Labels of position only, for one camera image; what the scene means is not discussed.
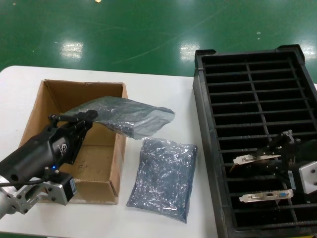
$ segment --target cable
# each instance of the cable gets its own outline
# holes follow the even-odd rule
[[[17,186],[24,186],[24,185],[37,185],[40,183],[45,182],[45,179],[38,179],[34,181],[28,181],[28,182],[3,182],[0,183],[0,187],[17,187]]]

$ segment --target metal bracket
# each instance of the metal bracket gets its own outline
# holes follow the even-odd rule
[[[244,165],[244,164],[248,164],[255,161],[268,160],[268,159],[277,158],[277,157],[280,157],[280,155],[263,155],[260,157],[255,157],[253,155],[243,155],[243,156],[238,156],[237,158],[235,158],[233,160],[233,163],[235,165]]]
[[[17,211],[25,214],[43,199],[61,205],[67,205],[68,203],[63,186],[49,181],[37,185],[25,185],[18,191],[14,187],[0,187],[0,191],[7,196],[7,201],[11,204],[13,213]]]
[[[271,191],[271,192],[259,192],[245,194],[239,197],[241,202],[260,202],[260,201],[271,201],[280,199],[289,199],[294,196],[293,190],[281,190],[281,191]]]

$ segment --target cardboard box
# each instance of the cardboard box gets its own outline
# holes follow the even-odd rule
[[[62,114],[104,96],[127,98],[125,84],[42,81],[20,146],[49,124],[48,115]],[[125,142],[124,136],[93,123],[76,162],[60,168],[75,178],[78,193],[70,202],[118,203]]]

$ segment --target robotic arm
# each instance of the robotic arm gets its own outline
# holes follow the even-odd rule
[[[236,157],[235,166],[244,165],[249,170],[264,171],[285,183],[288,190],[246,194],[243,202],[288,199],[293,192],[303,202],[317,201],[317,141],[302,142],[293,137],[292,130],[277,135],[267,146],[258,148],[254,153]]]
[[[0,219],[26,214],[38,201],[66,205],[77,193],[72,175],[58,169],[74,164],[97,111],[74,116],[50,115],[51,124],[0,162]],[[60,121],[67,122],[61,127]]]

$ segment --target black plastic tray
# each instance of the black plastic tray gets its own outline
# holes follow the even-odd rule
[[[299,45],[275,50],[195,56],[194,94],[220,238],[298,237],[317,233],[317,204],[294,197],[242,203],[246,193],[287,189],[275,176],[229,173],[236,156],[293,130],[317,138],[317,92]]]

